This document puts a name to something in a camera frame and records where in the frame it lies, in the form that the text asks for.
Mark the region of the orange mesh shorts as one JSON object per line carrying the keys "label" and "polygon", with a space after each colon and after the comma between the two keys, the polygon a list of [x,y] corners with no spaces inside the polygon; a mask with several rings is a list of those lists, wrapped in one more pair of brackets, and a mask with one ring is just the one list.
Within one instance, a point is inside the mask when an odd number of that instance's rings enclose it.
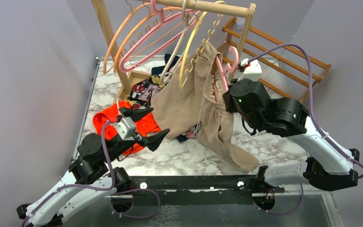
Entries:
{"label": "orange mesh shorts", "polygon": [[[87,147],[87,153],[92,156],[98,156],[98,151],[101,151],[103,157],[108,161],[113,161],[119,158],[121,154],[129,155],[139,152],[139,150],[124,150],[123,140],[119,137],[114,138],[116,135],[115,129],[111,126],[111,123],[115,123],[119,120],[119,109],[121,107],[130,108],[130,104],[127,101],[121,101],[121,104],[113,105],[110,108],[97,113],[93,117],[93,124],[97,129],[97,135],[100,136],[100,141],[93,145],[92,147]],[[135,122],[137,126],[137,132],[144,137],[151,136],[162,131],[156,124],[153,115],[151,113],[147,114],[140,121]]]}

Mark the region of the beige shorts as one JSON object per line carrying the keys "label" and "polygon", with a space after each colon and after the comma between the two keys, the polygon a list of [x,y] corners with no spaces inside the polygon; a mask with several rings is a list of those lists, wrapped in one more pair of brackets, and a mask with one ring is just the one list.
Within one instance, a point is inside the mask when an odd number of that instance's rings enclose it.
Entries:
{"label": "beige shorts", "polygon": [[[167,85],[151,99],[152,114],[160,129],[170,129],[167,139],[176,138],[196,125],[199,127],[198,142],[234,167],[250,172],[259,161],[250,152],[232,143],[234,115],[226,111],[222,98],[219,103],[215,102],[210,87],[213,76],[219,77],[218,72],[212,73],[216,66],[216,53],[222,57],[221,52],[207,43],[200,55],[191,56],[197,61],[182,89],[179,88],[179,70],[176,70]],[[222,96],[220,80],[216,85]]]}

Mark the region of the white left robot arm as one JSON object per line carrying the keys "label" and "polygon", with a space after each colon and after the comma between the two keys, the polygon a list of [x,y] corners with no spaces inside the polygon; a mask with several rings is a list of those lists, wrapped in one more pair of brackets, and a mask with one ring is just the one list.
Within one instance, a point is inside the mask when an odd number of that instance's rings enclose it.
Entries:
{"label": "white left robot arm", "polygon": [[109,195],[132,195],[139,191],[132,187],[132,179],[123,167],[113,167],[112,161],[135,144],[151,151],[161,145],[170,132],[164,129],[151,136],[143,136],[136,123],[153,108],[129,109],[121,107],[118,115],[108,117],[100,134],[90,133],[78,146],[79,156],[61,179],[40,199],[17,207],[23,227],[59,227],[68,218]]}

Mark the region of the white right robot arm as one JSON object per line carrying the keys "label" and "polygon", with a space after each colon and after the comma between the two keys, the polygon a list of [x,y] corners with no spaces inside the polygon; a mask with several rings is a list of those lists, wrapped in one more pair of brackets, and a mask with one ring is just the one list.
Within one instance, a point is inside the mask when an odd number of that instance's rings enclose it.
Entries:
{"label": "white right robot arm", "polygon": [[222,98],[228,112],[240,114],[244,127],[286,138],[309,154],[297,164],[260,167],[254,179],[257,191],[299,183],[324,191],[357,186],[359,174],[353,163],[359,160],[359,151],[340,146],[319,130],[299,101],[272,99],[262,83],[250,79],[235,80]]}

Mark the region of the comic print shorts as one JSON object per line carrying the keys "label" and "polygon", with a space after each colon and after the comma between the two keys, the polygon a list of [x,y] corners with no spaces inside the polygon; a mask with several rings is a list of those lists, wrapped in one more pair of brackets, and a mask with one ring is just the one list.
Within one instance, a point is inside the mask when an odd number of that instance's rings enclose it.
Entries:
{"label": "comic print shorts", "polygon": [[149,102],[165,85],[166,83],[164,85],[160,84],[160,77],[158,75],[151,75],[149,78],[132,86],[129,99]]}

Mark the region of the beige hanger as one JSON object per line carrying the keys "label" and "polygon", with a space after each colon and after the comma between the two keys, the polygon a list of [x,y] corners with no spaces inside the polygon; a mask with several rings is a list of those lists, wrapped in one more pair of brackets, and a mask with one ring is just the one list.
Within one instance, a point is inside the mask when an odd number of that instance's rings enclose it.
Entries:
{"label": "beige hanger", "polygon": [[182,11],[182,19],[185,23],[185,26],[184,26],[184,29],[182,30],[181,32],[181,35],[179,37],[179,40],[169,58],[169,61],[167,62],[167,64],[165,65],[161,75],[160,75],[160,80],[159,80],[159,84],[160,86],[164,86],[166,84],[166,82],[168,81],[168,73],[169,73],[169,70],[172,68],[171,67],[171,64],[174,62],[174,58],[176,57],[177,55],[177,52],[184,40],[184,37],[186,35],[186,33],[189,31],[189,29],[191,28],[191,26],[196,22],[197,20],[197,15],[195,15],[194,11],[192,11],[193,13],[193,16],[190,16],[189,13],[187,13],[187,4],[188,4],[188,0],[184,0],[182,2],[182,8],[181,8],[181,11]]}

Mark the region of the outer orange hanger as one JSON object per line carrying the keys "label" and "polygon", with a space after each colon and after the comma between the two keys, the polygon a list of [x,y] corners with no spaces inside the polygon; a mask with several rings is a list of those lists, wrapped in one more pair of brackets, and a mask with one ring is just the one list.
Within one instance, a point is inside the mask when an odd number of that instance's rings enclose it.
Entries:
{"label": "outer orange hanger", "polygon": [[143,2],[143,4],[133,8],[131,8],[131,12],[124,18],[124,20],[122,21],[121,25],[118,27],[117,31],[115,32],[110,44],[108,45],[108,50],[107,53],[104,57],[104,62],[103,62],[103,74],[107,74],[110,70],[113,70],[113,72],[117,71],[117,66],[118,66],[118,62],[122,57],[122,52],[123,52],[123,48],[122,47],[118,47],[116,54],[111,54],[112,56],[112,61],[113,61],[113,66],[111,68],[107,67],[107,62],[109,59],[109,55],[110,52],[113,50],[113,47],[115,47],[115,42],[117,41],[117,38],[119,37],[119,34],[121,33],[121,31],[123,30],[123,28],[125,27],[125,25],[127,24],[127,22],[142,8],[142,7],[146,7],[148,8],[149,11],[149,15],[151,14],[150,12],[150,2]]}

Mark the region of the orange wooden slatted shelf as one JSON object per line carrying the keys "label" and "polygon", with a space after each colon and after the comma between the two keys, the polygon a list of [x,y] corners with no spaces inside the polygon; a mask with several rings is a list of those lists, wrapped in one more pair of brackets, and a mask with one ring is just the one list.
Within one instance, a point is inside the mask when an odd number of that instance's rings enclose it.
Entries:
{"label": "orange wooden slatted shelf", "polygon": [[[224,54],[223,60],[232,63],[233,55],[226,54],[229,46],[238,46],[241,32],[236,30],[236,18],[223,25],[222,31],[227,33],[223,44],[218,48]],[[256,55],[283,44],[282,41],[265,32],[254,28],[249,29],[240,59],[252,58]],[[309,56],[312,67],[312,87],[319,84],[328,74],[331,65]],[[270,52],[258,59],[262,74],[262,82],[272,98],[281,96],[295,98],[304,102],[309,97],[308,67],[304,54],[296,47],[285,46]]]}

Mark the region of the wooden clothes rack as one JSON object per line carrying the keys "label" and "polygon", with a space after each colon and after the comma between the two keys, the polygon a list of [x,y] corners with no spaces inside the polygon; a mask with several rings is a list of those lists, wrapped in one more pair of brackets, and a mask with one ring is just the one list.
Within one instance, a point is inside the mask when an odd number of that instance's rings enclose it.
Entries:
{"label": "wooden clothes rack", "polygon": [[161,20],[169,21],[170,19],[175,19],[181,16],[181,13],[170,14],[169,18],[165,17],[162,13],[163,10],[181,10],[182,13],[188,12],[210,12],[217,13],[221,15],[228,15],[234,17],[242,17],[245,18],[245,22],[243,25],[243,30],[240,36],[240,42],[237,46],[238,54],[241,54],[244,48],[244,44],[246,43],[246,38],[251,27],[251,22],[255,14],[256,4],[251,3],[249,7],[238,7],[233,5],[226,5],[223,3],[215,3],[209,1],[192,1],[192,0],[143,0],[143,4],[133,8],[131,8],[131,12],[124,19],[122,24],[119,26],[116,33],[113,32],[111,21],[109,19],[109,15],[106,9],[106,5],[103,0],[94,0],[92,4],[94,6],[96,15],[98,17],[98,21],[100,23],[101,29],[103,31],[104,37],[108,44],[108,50],[104,57],[104,62],[107,62],[109,57],[112,57],[114,62],[114,66],[111,68],[114,72],[117,72],[121,84],[122,89],[119,93],[118,97],[121,97],[122,94],[128,95],[131,91],[131,82],[129,80],[129,76],[133,76],[133,73],[123,72],[118,69],[118,63],[122,56],[124,56],[123,48],[126,42],[129,40],[129,36],[127,36],[126,40],[119,47],[116,43],[116,39],[119,33],[122,31],[126,23],[129,19],[136,14],[142,7],[147,7],[149,9],[149,14],[146,16],[137,26],[143,24],[146,20],[150,19],[154,15],[159,15]]}

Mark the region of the black mounting rail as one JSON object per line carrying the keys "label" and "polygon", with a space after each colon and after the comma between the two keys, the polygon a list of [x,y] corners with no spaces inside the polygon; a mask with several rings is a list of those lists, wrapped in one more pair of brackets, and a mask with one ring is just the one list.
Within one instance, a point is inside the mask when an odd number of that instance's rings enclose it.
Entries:
{"label": "black mounting rail", "polygon": [[112,194],[115,212],[135,206],[259,205],[269,210],[281,187],[271,187],[256,175],[121,176]]}

